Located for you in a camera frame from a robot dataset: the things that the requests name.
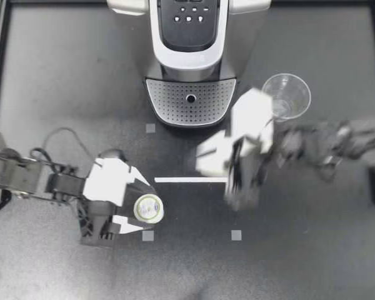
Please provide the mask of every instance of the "black surface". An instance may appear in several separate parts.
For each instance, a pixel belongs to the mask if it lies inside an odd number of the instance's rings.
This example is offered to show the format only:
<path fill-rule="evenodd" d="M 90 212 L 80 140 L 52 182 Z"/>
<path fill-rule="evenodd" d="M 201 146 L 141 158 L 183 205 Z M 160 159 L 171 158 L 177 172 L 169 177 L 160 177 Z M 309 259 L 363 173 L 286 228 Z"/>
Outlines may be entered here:
<path fill-rule="evenodd" d="M 375 116 L 375 35 L 368 6 L 273 7 L 242 84 L 291 72 L 312 92 L 307 120 Z M 161 125 L 128 45 L 139 24 L 106 7 L 14 7 L 0 90 L 0 131 L 23 154 L 59 126 L 99 153 L 120 147 L 147 178 L 195 175 L 195 146 L 220 126 Z M 146 134 L 146 123 L 156 124 Z M 53 158 L 91 167 L 70 136 Z M 0 299 L 375 299 L 375 205 L 366 168 L 270 170 L 254 212 L 232 212 L 221 184 L 157 184 L 166 216 L 155 241 L 78 244 L 65 207 L 13 201 L 0 213 Z M 242 230 L 231 242 L 230 230 Z"/>
<path fill-rule="evenodd" d="M 203 51 L 209 48 L 216 38 L 218 0 L 162 0 L 159 6 L 159 23 L 162 41 L 169 49 L 181 52 Z"/>

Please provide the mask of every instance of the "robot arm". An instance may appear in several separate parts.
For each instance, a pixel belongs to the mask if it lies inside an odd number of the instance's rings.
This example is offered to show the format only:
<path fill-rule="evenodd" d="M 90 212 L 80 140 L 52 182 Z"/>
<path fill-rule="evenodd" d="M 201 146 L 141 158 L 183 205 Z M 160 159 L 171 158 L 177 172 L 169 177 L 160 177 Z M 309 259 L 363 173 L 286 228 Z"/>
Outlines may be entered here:
<path fill-rule="evenodd" d="M 196 170 L 227 177 L 224 198 L 234 209 L 255 207 L 274 141 L 272 98 L 250 89 L 231 110 L 231 130 L 219 131 L 197 147 Z"/>
<path fill-rule="evenodd" d="M 33 155 L 36 151 L 45 160 Z M 0 134 L 0 203 L 8 202 L 11 193 L 67 205 L 77 199 L 82 244 L 111 246 L 117 234 L 152 228 L 164 216 L 156 191 L 126 163 L 122 151 L 100 154 L 87 178 L 76 176 L 76 167 L 53 162 L 41 148 L 34 148 L 31 156 L 22 158 L 7 148 Z M 45 165 L 52 169 L 45 189 L 52 199 L 35 195 Z"/>

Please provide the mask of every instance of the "white tape marker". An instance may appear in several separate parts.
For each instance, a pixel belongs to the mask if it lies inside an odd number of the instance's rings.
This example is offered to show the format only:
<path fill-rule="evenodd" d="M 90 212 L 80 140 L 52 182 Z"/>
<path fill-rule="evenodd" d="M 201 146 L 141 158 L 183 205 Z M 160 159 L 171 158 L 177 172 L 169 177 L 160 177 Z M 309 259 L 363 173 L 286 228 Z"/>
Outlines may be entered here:
<path fill-rule="evenodd" d="M 227 177 L 155 177 L 156 183 L 226 183 Z"/>

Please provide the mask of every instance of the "cable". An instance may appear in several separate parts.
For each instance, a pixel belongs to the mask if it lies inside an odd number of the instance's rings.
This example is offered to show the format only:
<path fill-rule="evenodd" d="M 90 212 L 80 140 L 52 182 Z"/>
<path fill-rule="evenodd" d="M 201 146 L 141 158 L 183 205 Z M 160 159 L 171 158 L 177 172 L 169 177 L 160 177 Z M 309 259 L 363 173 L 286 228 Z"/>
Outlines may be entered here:
<path fill-rule="evenodd" d="M 50 139 L 51 139 L 55 134 L 60 133 L 60 132 L 62 132 L 62 131 L 68 131 L 68 132 L 70 132 L 70 133 L 74 136 L 76 142 L 79 144 L 79 146 L 82 148 L 82 150 L 86 153 L 86 155 L 89 156 L 89 158 L 91 159 L 91 161 L 95 163 L 95 159 L 96 159 L 96 158 L 90 153 L 89 149 L 88 149 L 88 148 L 85 146 L 85 144 L 81 141 L 81 139 L 79 138 L 79 136 L 78 136 L 78 134 L 76 133 L 76 131 L 73 130 L 72 128 L 70 128 L 70 127 L 59 127 L 59 128 L 57 128 L 57 129 L 51 131 L 51 132 L 46 136 L 46 138 L 44 139 L 41 148 L 44 149 L 44 150 L 46 150 L 47 145 L 48 145 Z"/>
<path fill-rule="evenodd" d="M 43 148 L 40 148 L 40 147 L 36 147 L 36 148 L 32 148 L 29 151 L 29 156 L 31 156 L 33 159 L 36 159 L 37 161 L 43 162 L 40 159 L 40 157 L 35 156 L 34 152 L 38 152 L 38 153 L 43 155 L 43 157 L 46 159 L 45 163 L 47 163 L 49 165 L 49 167 L 51 168 L 53 173 L 55 173 L 55 174 L 59 173 L 59 171 L 56 169 L 56 164 L 53 162 L 53 160 L 51 159 L 51 156 L 49 155 L 49 153 L 46 150 L 44 150 Z"/>

